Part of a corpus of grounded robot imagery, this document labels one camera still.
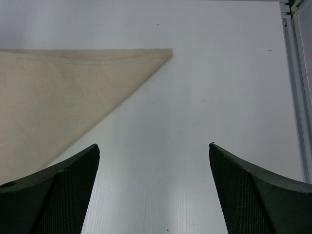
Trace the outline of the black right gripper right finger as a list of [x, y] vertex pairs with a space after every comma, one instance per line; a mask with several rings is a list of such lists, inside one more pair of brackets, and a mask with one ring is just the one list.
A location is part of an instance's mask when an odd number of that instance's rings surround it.
[[312, 186], [249, 163], [218, 145], [209, 160], [230, 234], [310, 234]]

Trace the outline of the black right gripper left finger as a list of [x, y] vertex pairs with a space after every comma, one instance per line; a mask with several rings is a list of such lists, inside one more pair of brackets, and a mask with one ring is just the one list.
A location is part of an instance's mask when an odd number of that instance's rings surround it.
[[100, 151], [93, 144], [74, 156], [0, 187], [2, 234], [79, 234]]

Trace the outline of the beige cloth napkin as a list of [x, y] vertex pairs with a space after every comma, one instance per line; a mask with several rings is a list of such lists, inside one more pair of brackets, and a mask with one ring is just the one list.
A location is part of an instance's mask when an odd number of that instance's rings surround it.
[[171, 48], [1, 49], [1, 183], [46, 167], [172, 55]]

